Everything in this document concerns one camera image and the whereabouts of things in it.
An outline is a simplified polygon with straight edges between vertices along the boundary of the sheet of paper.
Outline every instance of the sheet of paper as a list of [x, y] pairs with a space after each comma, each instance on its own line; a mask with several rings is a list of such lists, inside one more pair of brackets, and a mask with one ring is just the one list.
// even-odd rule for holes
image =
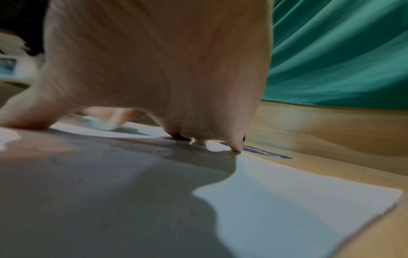
[[132, 123], [0, 128], [0, 146], [2, 258], [325, 258], [402, 194]]

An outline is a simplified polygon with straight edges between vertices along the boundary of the black object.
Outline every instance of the black object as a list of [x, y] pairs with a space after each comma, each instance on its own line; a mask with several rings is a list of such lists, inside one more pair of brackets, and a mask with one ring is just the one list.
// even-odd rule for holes
[[25, 41], [24, 50], [44, 53], [43, 24], [49, 0], [0, 0], [0, 28]]

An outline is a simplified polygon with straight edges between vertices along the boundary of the hand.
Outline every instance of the hand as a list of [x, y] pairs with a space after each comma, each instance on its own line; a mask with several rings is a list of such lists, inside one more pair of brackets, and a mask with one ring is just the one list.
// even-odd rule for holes
[[269, 0], [52, 0], [44, 31], [40, 79], [0, 110], [1, 126], [128, 108], [124, 120], [146, 112], [172, 136], [242, 150], [269, 69]]

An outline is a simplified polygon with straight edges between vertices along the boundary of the sticker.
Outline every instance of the sticker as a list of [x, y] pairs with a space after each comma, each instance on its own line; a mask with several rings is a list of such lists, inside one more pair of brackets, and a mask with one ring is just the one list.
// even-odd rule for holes
[[[222, 145], [227, 146], [227, 144], [225, 142], [220, 142], [220, 143]], [[258, 148], [250, 147], [250, 146], [244, 146], [244, 151], [252, 152], [252, 153], [255, 153], [255, 154], [261, 154], [261, 155], [265, 155], [265, 156], [273, 157], [273, 158], [293, 159], [293, 158], [285, 156], [285, 155], [280, 155], [280, 154], [273, 153], [273, 152], [266, 151], [266, 150], [260, 150]]]
[[17, 59], [0, 58], [0, 74], [12, 75], [16, 66]]

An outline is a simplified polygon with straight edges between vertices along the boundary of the draped cloth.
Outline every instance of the draped cloth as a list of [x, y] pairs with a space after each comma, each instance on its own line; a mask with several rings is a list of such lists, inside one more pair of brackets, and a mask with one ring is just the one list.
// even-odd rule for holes
[[275, 0], [264, 100], [408, 110], [408, 0]]

